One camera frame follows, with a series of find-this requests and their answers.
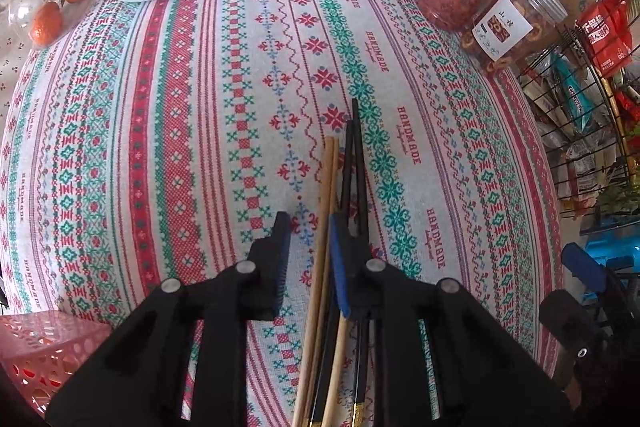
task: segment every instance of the screw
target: screw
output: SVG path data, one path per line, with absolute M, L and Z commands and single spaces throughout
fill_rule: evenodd
M 253 261 L 240 261 L 236 264 L 236 270 L 238 273 L 251 273 L 255 270 L 255 263 Z
M 386 263 L 382 259 L 369 259 L 366 266 L 370 272 L 382 272 L 386 268 Z
M 458 293 L 460 283 L 455 279 L 443 279 L 440 281 L 440 289 L 442 289 L 444 293 Z
M 180 289 L 181 286 L 182 283 L 177 279 L 165 279 L 160 285 L 164 293 L 175 293 Z

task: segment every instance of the blue gripper pad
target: blue gripper pad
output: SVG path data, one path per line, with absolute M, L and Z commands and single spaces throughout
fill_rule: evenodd
M 335 294 L 338 298 L 338 306 L 345 318 L 351 315 L 351 307 L 347 297 L 347 275 L 344 269 L 344 259 L 340 248 L 337 219 L 344 219 L 340 214 L 329 216 L 329 251 L 334 265 Z
M 604 268 L 575 243 L 562 249 L 562 264 L 592 292 L 604 292 L 607 286 Z

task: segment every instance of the white label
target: white label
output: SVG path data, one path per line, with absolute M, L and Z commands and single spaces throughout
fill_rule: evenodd
M 498 0 L 473 29 L 473 34 L 486 54 L 498 60 L 532 29 L 510 0 Z

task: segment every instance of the red bag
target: red bag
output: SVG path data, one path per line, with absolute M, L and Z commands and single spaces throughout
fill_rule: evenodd
M 587 51 L 602 76 L 611 76 L 631 62 L 633 42 L 626 9 L 627 0 L 599 0 L 578 19 L 589 38 Z

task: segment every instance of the patterned tablecloth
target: patterned tablecloth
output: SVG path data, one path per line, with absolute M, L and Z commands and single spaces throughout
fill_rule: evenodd
M 248 329 L 248 387 L 252 425 L 288 425 L 322 140 L 344 140 L 355 96 L 373 253 L 461 280 L 550 371 L 538 304 L 562 283 L 560 233 L 532 116 L 513 78 L 483 78 L 415 1 L 103 0 L 31 54 L 1 149 L 12 311 L 117 325 L 162 279 L 242 259 L 286 210 L 286 297 Z M 353 335 L 347 354 L 336 425 Z

